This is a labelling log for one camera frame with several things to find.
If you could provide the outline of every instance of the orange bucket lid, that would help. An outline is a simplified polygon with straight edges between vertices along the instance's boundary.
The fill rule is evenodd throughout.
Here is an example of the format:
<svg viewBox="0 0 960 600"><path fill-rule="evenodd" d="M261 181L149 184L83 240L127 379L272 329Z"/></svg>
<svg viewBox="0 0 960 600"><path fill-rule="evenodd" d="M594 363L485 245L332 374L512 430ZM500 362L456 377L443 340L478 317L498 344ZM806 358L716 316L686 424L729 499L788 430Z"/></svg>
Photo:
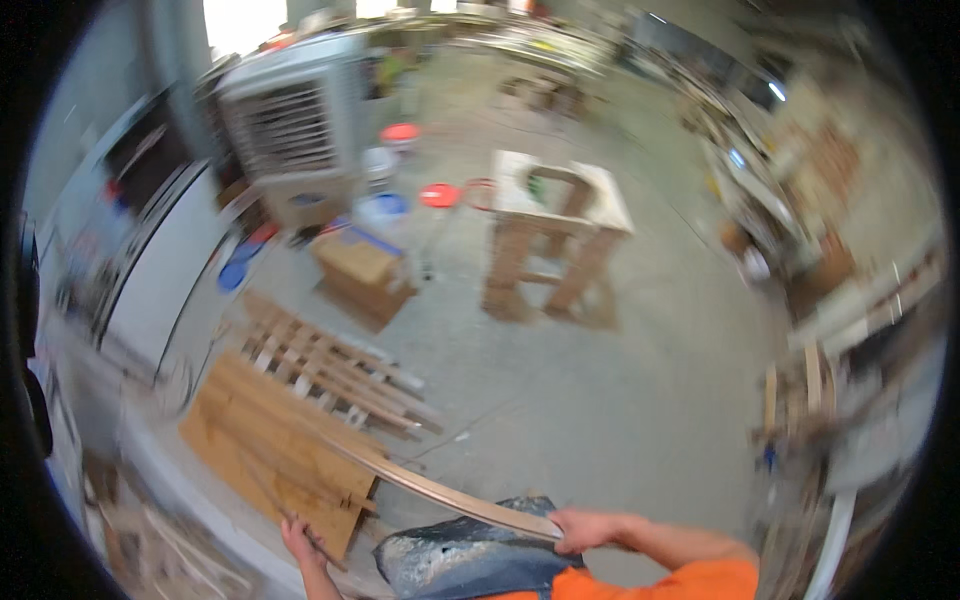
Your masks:
<svg viewBox="0 0 960 600"><path fill-rule="evenodd" d="M420 128L413 123L397 123L383 128L380 139L385 142L405 142L420 136Z"/></svg>
<svg viewBox="0 0 960 600"><path fill-rule="evenodd" d="M460 188L449 183L431 183L420 191L420 203L431 208L450 208L460 199Z"/></svg>

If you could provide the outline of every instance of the concrete floor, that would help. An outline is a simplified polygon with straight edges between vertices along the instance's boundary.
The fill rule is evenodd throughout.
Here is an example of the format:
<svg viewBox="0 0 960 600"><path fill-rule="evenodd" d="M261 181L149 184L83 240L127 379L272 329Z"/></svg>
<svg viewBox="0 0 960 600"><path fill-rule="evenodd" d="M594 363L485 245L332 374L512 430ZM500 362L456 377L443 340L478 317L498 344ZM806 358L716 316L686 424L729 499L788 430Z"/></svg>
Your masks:
<svg viewBox="0 0 960 600"><path fill-rule="evenodd" d="M558 506L632 511L742 535L754 465L746 432L759 422L758 378L782 350L782 302L748 289L720 249L714 232L722 210L705 188L695 137L674 118L673 92L615 70L593 90L609 103L578 123L531 113L498 94L512 68L462 50L429 63L419 80L420 152L397 175L396 191L413 199L429 182L487 176L496 149L610 170L636 235L611 259L605 280L614 302L600 317L578 324L535 315L507 324L483 312L491 222L479 211L458 214L455 234L437 248L435 279L375 335L324 300L314 290L321 273L312 259L282 242L256 258L245 285L323 327L371 341L426 381L426 401L447 416L445 432L424 433L418 443L378 436L397 454L418 457L426 476L488 500L533 488ZM414 239L434 219L416 206ZM185 355L196 368L203 361L232 300L216 291L215 275L198 282L169 360ZM524 284L531 303L544 292ZM389 484L380 484L375 499L380 518L396 527L453 516ZM368 560L357 556L367 549L358 543L350 559ZM588 553L587 563L623 586L663 574L645 559L610 551Z"/></svg>

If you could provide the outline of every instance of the fluorescent light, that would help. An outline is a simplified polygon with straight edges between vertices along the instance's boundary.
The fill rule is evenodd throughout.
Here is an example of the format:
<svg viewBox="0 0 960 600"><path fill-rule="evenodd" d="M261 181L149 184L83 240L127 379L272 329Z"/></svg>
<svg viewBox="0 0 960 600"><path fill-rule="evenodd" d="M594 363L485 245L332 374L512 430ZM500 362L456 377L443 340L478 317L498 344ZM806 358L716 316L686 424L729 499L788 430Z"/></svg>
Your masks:
<svg viewBox="0 0 960 600"><path fill-rule="evenodd" d="M727 156L730 157L730 160L733 161L733 164L735 164L738 169L742 169L747 166L747 161L743 159L743 156L741 156L735 148L730 148Z"/></svg>
<svg viewBox="0 0 960 600"><path fill-rule="evenodd" d="M774 84L773 82L770 82L768 85L770 85L771 91L773 91L774 94L776 94L777 97L780 98L781 102L786 102L786 96L783 95L783 92L780 91L780 88L777 87L776 84Z"/></svg>

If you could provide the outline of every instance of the evaporative air cooler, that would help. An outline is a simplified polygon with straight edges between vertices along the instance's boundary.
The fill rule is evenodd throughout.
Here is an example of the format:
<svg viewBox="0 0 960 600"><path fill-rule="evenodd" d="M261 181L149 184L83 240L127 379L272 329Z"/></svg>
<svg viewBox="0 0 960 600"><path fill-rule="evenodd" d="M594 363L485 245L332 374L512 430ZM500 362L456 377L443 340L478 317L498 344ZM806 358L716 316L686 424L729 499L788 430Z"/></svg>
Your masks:
<svg viewBox="0 0 960 600"><path fill-rule="evenodd" d="M349 209L363 173L365 52L363 35L317 36L248 58L217 85L244 170L284 228Z"/></svg>

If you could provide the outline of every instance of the white panel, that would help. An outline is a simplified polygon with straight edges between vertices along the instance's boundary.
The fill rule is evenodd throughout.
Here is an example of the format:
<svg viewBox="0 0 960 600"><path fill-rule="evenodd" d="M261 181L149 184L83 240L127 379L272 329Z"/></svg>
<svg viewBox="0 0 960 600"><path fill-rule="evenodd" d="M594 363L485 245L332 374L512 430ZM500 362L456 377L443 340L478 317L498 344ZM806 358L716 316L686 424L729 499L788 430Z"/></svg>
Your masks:
<svg viewBox="0 0 960 600"><path fill-rule="evenodd" d="M107 332L155 368L197 277L227 232L217 219L216 195L210 169L204 169L140 254L110 316Z"/></svg>

